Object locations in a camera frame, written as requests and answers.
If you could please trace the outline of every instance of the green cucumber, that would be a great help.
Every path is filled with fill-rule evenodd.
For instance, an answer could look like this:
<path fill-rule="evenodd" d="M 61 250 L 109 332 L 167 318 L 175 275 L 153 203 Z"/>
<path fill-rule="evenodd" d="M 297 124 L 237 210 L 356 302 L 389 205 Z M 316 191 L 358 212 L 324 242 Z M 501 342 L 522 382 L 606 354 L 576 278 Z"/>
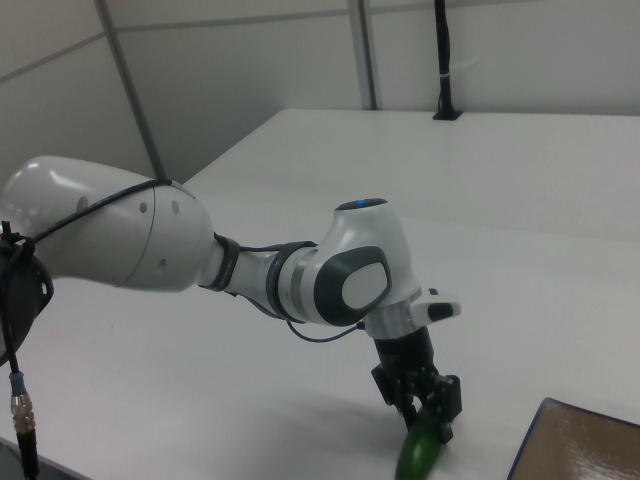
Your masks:
<path fill-rule="evenodd" d="M 409 429 L 396 466 L 396 480 L 424 480 L 440 452 L 438 417 L 433 410 L 421 409 Z"/>

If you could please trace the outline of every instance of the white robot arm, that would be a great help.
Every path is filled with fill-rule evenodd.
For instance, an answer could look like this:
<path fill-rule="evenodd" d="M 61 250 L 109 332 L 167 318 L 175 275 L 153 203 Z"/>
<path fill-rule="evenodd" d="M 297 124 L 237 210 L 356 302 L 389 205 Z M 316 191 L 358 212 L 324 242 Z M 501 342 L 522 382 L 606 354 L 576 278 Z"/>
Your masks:
<path fill-rule="evenodd" d="M 400 221 L 385 200 L 339 206 L 317 245 L 293 242 L 264 248 L 242 247 L 214 233 L 202 204 L 175 182 L 156 182 L 95 207 L 115 192 L 148 181 L 68 158 L 44 156 L 27 162 L 0 198 L 0 219 L 14 232 L 14 237 L 3 233 L 0 271 L 11 263 L 7 252 L 19 232 L 37 240 L 34 261 L 54 279 L 77 277 L 155 291 L 200 285 L 243 296 L 290 325 L 344 327 L 362 321 L 358 324 L 374 339 L 380 356 L 381 364 L 372 373 L 385 401 L 395 405 L 410 426 L 416 416 L 412 400 L 418 397 L 439 412 L 441 441 L 451 438 L 449 423 L 462 408 L 459 380 L 438 374 L 425 325 L 457 315 L 460 306 L 434 289 L 422 291 Z M 87 215 L 54 233 L 42 233 L 82 212 Z M 42 290 L 38 268 L 24 278 L 32 278 L 36 290 Z M 40 302 L 33 311 L 11 316 L 8 330 L 16 348 L 48 301 L 36 300 L 14 302 Z M 0 349 L 0 365 L 4 361 Z"/>
<path fill-rule="evenodd" d="M 38 157 L 8 181 L 0 200 L 2 219 L 33 237 L 146 180 L 81 160 Z M 410 303 L 421 293 L 400 222 L 381 199 L 338 207 L 318 245 L 251 249 L 215 234 L 202 204 L 174 182 L 87 215 L 39 242 L 35 253 L 53 278 L 155 291 L 197 284 L 241 295 L 294 322 L 348 326 L 374 308 Z M 422 326 L 409 317 L 404 322 L 387 317 L 365 319 L 373 338 L 398 338 Z"/>

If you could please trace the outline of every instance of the cable connector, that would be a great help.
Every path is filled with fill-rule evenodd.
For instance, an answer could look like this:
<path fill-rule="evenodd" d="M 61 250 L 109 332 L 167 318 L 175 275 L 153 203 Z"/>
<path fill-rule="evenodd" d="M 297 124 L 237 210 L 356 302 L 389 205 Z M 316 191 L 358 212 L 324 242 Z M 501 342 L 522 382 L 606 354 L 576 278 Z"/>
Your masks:
<path fill-rule="evenodd" d="M 22 372 L 9 375 L 11 380 L 11 413 L 16 430 L 18 446 L 22 455 L 22 469 L 25 478 L 36 478 L 40 473 L 38 449 L 36 447 L 36 420 L 33 403 L 24 385 Z"/>

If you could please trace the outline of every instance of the metal connector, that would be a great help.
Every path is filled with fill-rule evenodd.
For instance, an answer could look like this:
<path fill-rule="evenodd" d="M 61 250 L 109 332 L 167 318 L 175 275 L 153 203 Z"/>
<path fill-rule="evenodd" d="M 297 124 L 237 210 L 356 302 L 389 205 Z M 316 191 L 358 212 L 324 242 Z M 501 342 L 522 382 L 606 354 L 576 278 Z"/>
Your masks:
<path fill-rule="evenodd" d="M 13 413 L 13 426 L 16 433 L 24 434 L 36 429 L 33 404 L 28 393 L 11 397 L 11 413 Z"/>

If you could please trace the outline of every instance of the white table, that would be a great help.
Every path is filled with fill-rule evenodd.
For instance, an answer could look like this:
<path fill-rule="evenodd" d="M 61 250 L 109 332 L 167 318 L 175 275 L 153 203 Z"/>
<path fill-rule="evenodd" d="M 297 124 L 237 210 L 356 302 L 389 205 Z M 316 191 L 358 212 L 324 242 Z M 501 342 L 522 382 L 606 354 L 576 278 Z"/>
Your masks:
<path fill-rule="evenodd" d="M 640 422 L 639 175 L 639 118 L 287 110 L 187 187 L 249 245 L 386 197 L 419 280 L 463 302 L 430 327 L 463 392 L 430 479 L 496 479 L 546 396 Z M 404 425 L 364 333 L 307 344 L 199 288 L 56 288 L 19 351 L 42 455 L 96 479 L 393 477 Z"/>

